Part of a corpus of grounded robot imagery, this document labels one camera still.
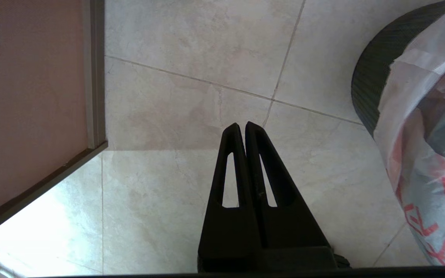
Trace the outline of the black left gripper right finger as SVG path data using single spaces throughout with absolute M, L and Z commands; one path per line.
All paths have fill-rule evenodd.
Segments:
M 336 270 L 332 248 L 265 130 L 246 124 L 246 158 L 264 264 L 272 271 Z

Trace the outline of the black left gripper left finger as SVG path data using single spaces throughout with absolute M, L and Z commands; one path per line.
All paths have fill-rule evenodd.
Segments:
M 233 155 L 239 202 L 233 208 L 223 206 L 229 155 Z M 198 248 L 199 271 L 258 271 L 261 267 L 261 239 L 250 188 L 241 130 L 233 123 L 221 136 Z

